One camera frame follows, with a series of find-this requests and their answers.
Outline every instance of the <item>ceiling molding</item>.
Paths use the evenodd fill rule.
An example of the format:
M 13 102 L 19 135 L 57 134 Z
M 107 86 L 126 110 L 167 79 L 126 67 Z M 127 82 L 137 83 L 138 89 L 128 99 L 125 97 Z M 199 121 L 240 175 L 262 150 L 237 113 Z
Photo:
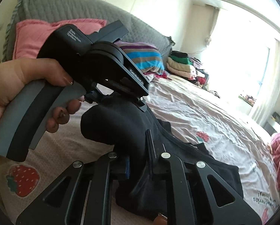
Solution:
M 280 27 L 277 26 L 275 23 L 273 23 L 272 21 L 270 21 L 269 19 L 267 19 L 265 16 L 263 16 L 262 14 L 260 14 L 259 12 L 257 12 L 256 10 L 240 3 L 240 2 L 237 2 L 235 0 L 221 0 L 221 1 L 224 1 L 224 2 L 227 2 L 227 3 L 230 3 L 230 4 L 233 4 L 235 6 L 238 6 L 250 13 L 252 13 L 253 15 L 259 17 L 260 19 L 262 19 L 263 21 L 265 21 L 267 24 L 269 24 L 271 27 L 273 27 L 277 32 L 280 33 Z

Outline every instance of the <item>purple stripe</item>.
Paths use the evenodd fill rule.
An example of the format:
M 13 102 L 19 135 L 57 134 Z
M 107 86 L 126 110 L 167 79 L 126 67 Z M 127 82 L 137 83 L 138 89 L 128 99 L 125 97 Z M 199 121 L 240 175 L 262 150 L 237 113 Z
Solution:
M 153 46 L 120 46 L 120 48 L 123 49 L 155 49 L 157 50 L 157 48 L 153 47 Z

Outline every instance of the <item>bed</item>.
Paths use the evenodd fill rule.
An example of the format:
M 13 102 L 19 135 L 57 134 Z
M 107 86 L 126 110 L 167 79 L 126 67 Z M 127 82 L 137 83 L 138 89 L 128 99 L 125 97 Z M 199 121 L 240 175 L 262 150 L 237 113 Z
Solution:
M 162 36 L 142 21 L 112 5 L 100 0 L 59 0 L 55 5 L 79 9 L 74 13 L 64 12 L 53 7 L 44 9 L 52 0 L 18 0 L 11 23 L 7 28 L 4 45 L 4 60 L 12 59 L 15 43 L 16 23 L 29 18 L 56 22 L 63 19 L 82 17 L 107 19 L 108 22 L 120 19 L 129 29 L 128 42 L 145 41 L 155 44 L 166 61 L 173 45 L 170 38 Z M 270 136 L 253 120 L 231 109 L 222 100 L 211 93 L 170 75 L 171 80 L 154 79 L 146 97 L 148 106 L 159 119 L 171 123 L 172 133 L 184 142 L 193 144 L 204 142 L 210 154 L 218 161 L 236 165 L 243 186 L 244 200 L 267 221 L 280 205 L 280 196 L 276 187 L 276 171 L 267 148 Z M 45 133 L 35 151 L 30 151 L 23 164 L 0 158 L 0 206 L 15 222 L 17 216 L 28 204 L 75 160 L 94 161 L 99 156 L 112 150 L 112 147 L 86 140 L 79 130 L 81 115 L 91 105 L 83 103 L 81 110 L 70 122 L 62 126 L 58 133 Z M 27 165 L 35 167 L 41 174 L 37 189 L 22 199 L 10 193 L 6 175 L 10 167 Z M 125 218 L 136 224 L 149 224 L 150 221 L 123 211 L 115 206 L 116 211 L 124 213 Z M 117 224 L 123 217 L 116 218 L 112 213 L 112 224 Z

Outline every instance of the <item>blue stripe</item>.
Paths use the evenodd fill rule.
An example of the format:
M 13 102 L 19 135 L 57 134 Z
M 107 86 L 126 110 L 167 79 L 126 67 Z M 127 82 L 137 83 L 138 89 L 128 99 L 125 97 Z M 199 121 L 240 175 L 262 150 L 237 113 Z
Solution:
M 144 58 L 144 57 L 161 57 L 161 54 L 158 52 L 129 52 L 127 53 L 127 56 L 130 59 L 133 58 Z
M 158 67 L 162 70 L 164 70 L 164 65 L 161 61 L 148 61 L 148 62 L 142 62 L 142 63 L 137 63 L 136 66 L 139 68 L 139 69 L 145 69 L 145 68 L 149 68 L 149 67 Z

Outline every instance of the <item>gray quilted headboard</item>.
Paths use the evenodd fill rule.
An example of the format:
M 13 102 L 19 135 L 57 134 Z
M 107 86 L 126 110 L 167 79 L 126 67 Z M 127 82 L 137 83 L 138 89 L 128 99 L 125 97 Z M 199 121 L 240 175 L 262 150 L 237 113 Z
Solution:
M 174 42 L 130 13 L 101 0 L 18 0 L 11 22 L 7 27 L 3 61 L 12 59 L 16 39 L 16 23 L 24 19 L 57 22 L 65 19 L 105 19 L 108 23 L 118 19 L 129 30 L 123 41 L 154 44 L 166 62 Z

